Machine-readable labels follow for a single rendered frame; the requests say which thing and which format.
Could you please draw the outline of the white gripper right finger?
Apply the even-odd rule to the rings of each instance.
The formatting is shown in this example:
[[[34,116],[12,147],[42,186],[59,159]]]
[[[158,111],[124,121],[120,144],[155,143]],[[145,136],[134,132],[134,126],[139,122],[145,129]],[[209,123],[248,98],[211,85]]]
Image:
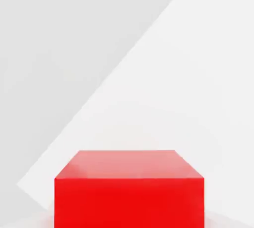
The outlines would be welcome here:
[[[252,228],[252,226],[233,220],[221,214],[206,212],[205,228]]]

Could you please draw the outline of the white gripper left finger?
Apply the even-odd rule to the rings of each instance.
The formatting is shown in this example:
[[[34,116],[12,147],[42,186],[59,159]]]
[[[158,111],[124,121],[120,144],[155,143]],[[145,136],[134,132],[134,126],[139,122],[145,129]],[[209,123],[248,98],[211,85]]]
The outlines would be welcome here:
[[[54,214],[52,212],[37,213],[5,225],[3,228],[54,228]]]

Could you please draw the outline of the small red cube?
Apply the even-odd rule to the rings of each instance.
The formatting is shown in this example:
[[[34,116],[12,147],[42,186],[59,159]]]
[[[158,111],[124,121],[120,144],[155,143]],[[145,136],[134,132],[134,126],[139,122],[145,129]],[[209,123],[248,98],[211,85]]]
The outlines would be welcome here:
[[[204,177],[173,150],[79,151],[54,187],[54,228],[205,228]]]

